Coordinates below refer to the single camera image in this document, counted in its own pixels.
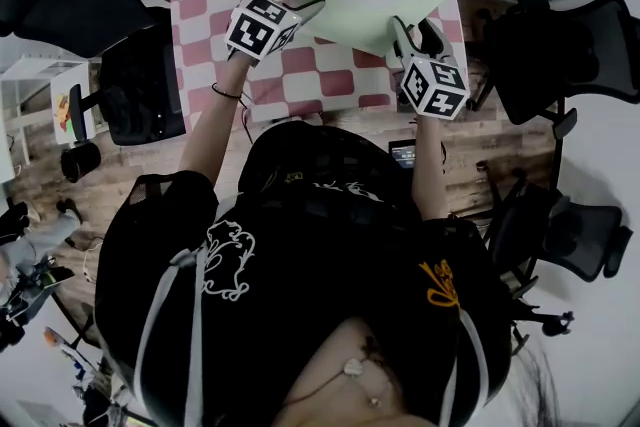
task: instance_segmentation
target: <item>black bracelet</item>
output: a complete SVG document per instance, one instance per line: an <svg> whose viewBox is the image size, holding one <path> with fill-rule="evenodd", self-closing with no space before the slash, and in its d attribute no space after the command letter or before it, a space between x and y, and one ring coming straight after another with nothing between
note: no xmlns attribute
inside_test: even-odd
<svg viewBox="0 0 640 427"><path fill-rule="evenodd" d="M219 95L226 96L227 98L231 98L232 100L240 100L240 98L242 98L242 95L234 96L234 95L230 95L229 93L225 93L224 91L220 91L216 87L216 84L217 82L214 82L213 84L211 84L211 89L213 89Z"/></svg>

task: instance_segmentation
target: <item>wood plank floor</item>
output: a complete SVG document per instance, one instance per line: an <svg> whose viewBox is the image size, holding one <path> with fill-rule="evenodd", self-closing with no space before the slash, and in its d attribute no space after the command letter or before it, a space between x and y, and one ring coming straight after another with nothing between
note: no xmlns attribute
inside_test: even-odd
<svg viewBox="0 0 640 427"><path fill-rule="evenodd" d="M506 7L494 0L459 2L467 42L481 39L481 25L475 17L477 9L487 7L495 15ZM483 82L486 71L482 63L469 59L472 94ZM49 101L48 91L40 101ZM389 141L413 138L415 132L414 125L410 124L413 116L397 114L388 108L326 113L324 118L325 124L360 134L385 150ZM260 127L255 127L252 132L256 137ZM95 237L104 236L139 175L171 173L177 169L185 137L123 148L115 146L109 134L104 133L94 142L102 152L102 165L79 183L70 184L60 171L62 148L55 142L53 126L46 124L30 129L28 143L32 163L28 167L23 166L19 176L8 184L9 194L14 201L30 201L43 220L53 219L57 215L56 202L66 197L74 199L84 214L86 222L73 236L78 249L65 244L54 253L60 265L70 267L76 273L76 277L61 285L57 294L80 325L87 315L86 307L83 308L82 304L92 305L95 293L95 286L82 275L84 249L100 242ZM526 170L536 183L544 185L548 182L554 149L550 123L533 120L518 127L512 125L495 92L480 112L468 112L465 109L454 122L444 123L444 143L448 156L445 165L447 192L449 206L454 213L463 215L491 206L488 184L484 175L476 169L476 163L480 160L489 161L500 187L504 189L513 183L510 175L516 167ZM12 156L14 163L20 164L20 145L15 146ZM234 131L216 186L219 198L236 193L237 181L249 149L244 131ZM87 256L87 268L94 277L99 254L97 250Z"/></svg>

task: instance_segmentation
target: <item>checkered tablecloth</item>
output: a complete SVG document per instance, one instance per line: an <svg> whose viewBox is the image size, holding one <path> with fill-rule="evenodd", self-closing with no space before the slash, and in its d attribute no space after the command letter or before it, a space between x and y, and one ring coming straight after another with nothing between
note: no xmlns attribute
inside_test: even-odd
<svg viewBox="0 0 640 427"><path fill-rule="evenodd" d="M240 0L171 0L171 20L180 100L187 131L206 106L210 85L227 59L224 33ZM446 0L429 16L451 42L466 80L467 61L456 0ZM250 70L245 92L251 120L395 104L401 68L390 52L376 57L330 41L296 34L281 53Z"/></svg>

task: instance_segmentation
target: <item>woman's left arm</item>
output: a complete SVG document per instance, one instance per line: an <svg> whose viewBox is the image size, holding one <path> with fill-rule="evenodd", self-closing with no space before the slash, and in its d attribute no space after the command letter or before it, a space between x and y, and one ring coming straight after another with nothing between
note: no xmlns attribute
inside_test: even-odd
<svg viewBox="0 0 640 427"><path fill-rule="evenodd" d="M216 89L231 97L242 95L242 88L253 57L236 52L227 62ZM179 169L197 171L215 185L224 154L238 100L211 91L209 104L200 115L182 152Z"/></svg>

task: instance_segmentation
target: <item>forearm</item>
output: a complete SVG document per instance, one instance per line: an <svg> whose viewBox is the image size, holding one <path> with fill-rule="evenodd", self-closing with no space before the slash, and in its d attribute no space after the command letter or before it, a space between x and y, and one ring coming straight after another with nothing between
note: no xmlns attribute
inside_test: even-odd
<svg viewBox="0 0 640 427"><path fill-rule="evenodd" d="M216 88L231 96L240 96L252 60L252 57L236 52L226 64L222 76L218 77ZM211 90L209 104L198 118L182 152L180 170L202 173L215 185L237 106L238 100Z"/></svg>
<svg viewBox="0 0 640 427"><path fill-rule="evenodd" d="M442 173L441 143L440 121L418 116L411 196L424 221L441 219L449 213Z"/></svg>

